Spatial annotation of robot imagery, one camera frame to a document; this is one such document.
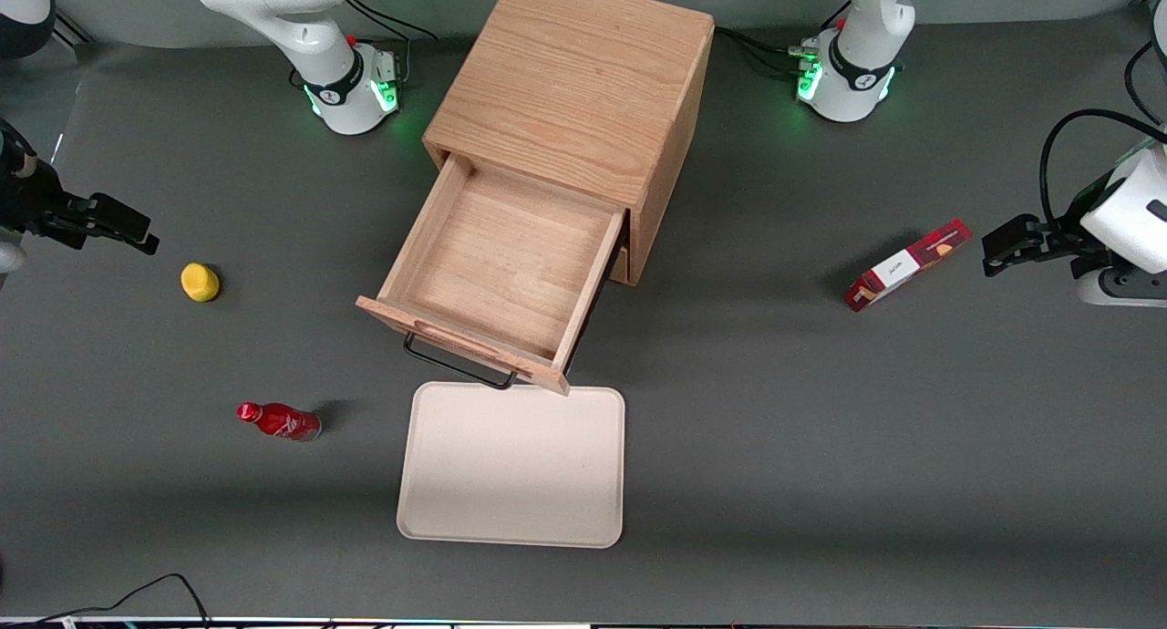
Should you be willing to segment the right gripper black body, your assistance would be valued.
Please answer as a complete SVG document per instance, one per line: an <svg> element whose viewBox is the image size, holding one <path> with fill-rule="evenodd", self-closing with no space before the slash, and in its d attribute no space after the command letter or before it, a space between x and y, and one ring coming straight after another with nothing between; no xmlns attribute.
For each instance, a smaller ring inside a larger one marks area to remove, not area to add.
<svg viewBox="0 0 1167 629"><path fill-rule="evenodd" d="M57 228L55 218L67 212L71 194L64 190L57 173L43 162L32 144L1 119L4 154L1 154L1 222L4 229L47 237L62 245L72 238Z"/></svg>

